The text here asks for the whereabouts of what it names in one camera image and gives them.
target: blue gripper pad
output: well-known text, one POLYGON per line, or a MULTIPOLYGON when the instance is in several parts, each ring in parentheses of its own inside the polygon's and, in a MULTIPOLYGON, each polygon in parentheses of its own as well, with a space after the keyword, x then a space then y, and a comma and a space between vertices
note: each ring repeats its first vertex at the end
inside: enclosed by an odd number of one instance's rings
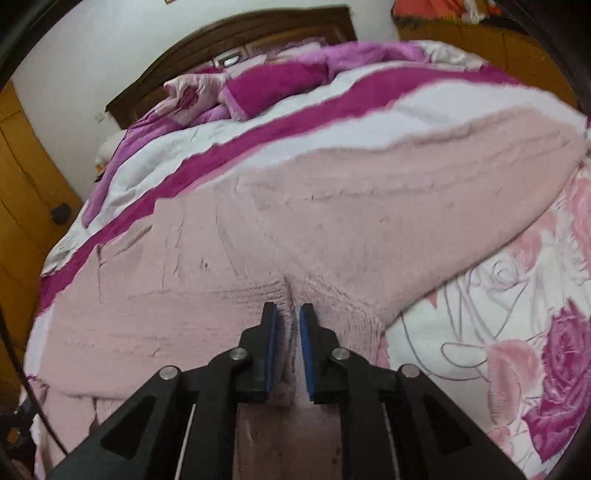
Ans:
POLYGON ((274 376, 274 366, 275 366, 275 354, 277 351, 277 305, 272 305, 272 308, 267 308, 267 304, 265 304, 265 309, 263 312, 263 321, 269 321, 266 318, 266 315, 269 315, 270 318, 270 329, 269 329, 269 341, 267 343, 267 355, 265 357, 265 390, 267 394, 271 392, 273 388, 273 376, 274 376))
POLYGON ((310 401, 314 401, 314 361, 312 357, 312 344, 310 341, 310 332, 306 319, 306 312, 300 308, 300 336, 301 336, 301 354, 304 357, 304 371, 306 372, 306 388, 310 401))

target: wooden furniture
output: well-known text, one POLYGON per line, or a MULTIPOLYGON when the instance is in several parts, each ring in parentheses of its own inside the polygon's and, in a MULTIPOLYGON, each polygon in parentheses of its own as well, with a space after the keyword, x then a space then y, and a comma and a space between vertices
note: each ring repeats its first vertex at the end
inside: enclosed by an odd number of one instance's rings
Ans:
POLYGON ((475 53, 526 85, 577 107, 577 97, 550 56, 529 35, 488 25, 396 20, 401 40, 436 40, 475 53))
POLYGON ((278 8, 235 15, 203 27, 170 47, 106 107, 128 128, 166 98, 163 84, 197 66, 224 66, 292 41, 322 37, 356 40, 349 7, 278 8))
MULTIPOLYGON (((12 83, 0 92, 0 306, 21 359, 37 304, 38 278, 49 250, 82 207, 35 136, 12 83), (69 221, 50 212, 62 203, 69 221)), ((15 401, 19 383, 0 345, 0 404, 15 401)))

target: magenta stripe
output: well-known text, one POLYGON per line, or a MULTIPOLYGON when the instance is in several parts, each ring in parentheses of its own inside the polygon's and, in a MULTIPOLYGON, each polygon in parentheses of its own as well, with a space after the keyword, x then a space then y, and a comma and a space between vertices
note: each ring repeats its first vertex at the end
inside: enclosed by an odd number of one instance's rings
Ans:
POLYGON ((510 83, 517 81, 503 71, 485 66, 478 72, 445 72, 425 68, 400 68, 376 72, 356 82, 343 95, 310 106, 292 115, 256 127, 226 144, 185 159, 162 183, 144 193, 116 219, 90 237, 60 270, 41 279, 40 312, 48 308, 57 293, 66 288, 84 265, 92 249, 125 232, 133 222, 154 212, 156 200, 172 198, 195 180, 222 167, 257 146, 282 138, 301 135, 329 122, 358 118, 383 108, 417 88, 439 80, 459 79, 472 83, 510 83))

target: cabinet door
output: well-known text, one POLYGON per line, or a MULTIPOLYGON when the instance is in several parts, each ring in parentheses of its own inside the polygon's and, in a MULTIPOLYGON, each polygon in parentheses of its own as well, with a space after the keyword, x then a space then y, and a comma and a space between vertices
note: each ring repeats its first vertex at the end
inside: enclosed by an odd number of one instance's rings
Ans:
POLYGON ((40 199, 50 210, 67 203, 74 220, 82 201, 47 155, 25 114, 19 111, 0 122, 0 130, 40 199))
MULTIPOLYGON (((17 348, 17 357, 22 364, 25 353, 17 348)), ((18 393, 21 383, 12 368, 6 349, 0 345, 0 405, 7 408, 18 406, 18 393)))
POLYGON ((425 25, 429 40, 442 41, 454 47, 464 48, 460 25, 452 22, 429 22, 425 25))
POLYGON ((37 291, 23 287, 0 266, 0 306, 12 343, 24 350, 37 306, 37 291))
POLYGON ((423 24, 406 25, 398 27, 400 40, 428 40, 428 33, 423 24))
POLYGON ((496 67, 507 69, 507 53, 503 32, 482 25, 463 25, 464 50, 488 60, 496 67))
POLYGON ((63 228, 51 220, 49 208, 18 165, 1 132, 0 201, 41 252, 48 253, 64 235, 63 228))
POLYGON ((552 58, 533 40, 505 33, 508 71, 522 82, 547 90, 576 108, 577 98, 552 58))

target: wooden headboard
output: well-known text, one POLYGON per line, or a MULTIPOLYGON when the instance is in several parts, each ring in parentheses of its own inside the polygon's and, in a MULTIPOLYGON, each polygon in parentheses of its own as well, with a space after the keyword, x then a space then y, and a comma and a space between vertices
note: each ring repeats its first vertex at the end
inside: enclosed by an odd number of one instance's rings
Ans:
POLYGON ((197 66, 224 66, 292 41, 323 37, 329 44, 356 40, 349 7, 278 8, 225 18, 170 47, 106 111, 121 128, 166 98, 164 82, 197 66))

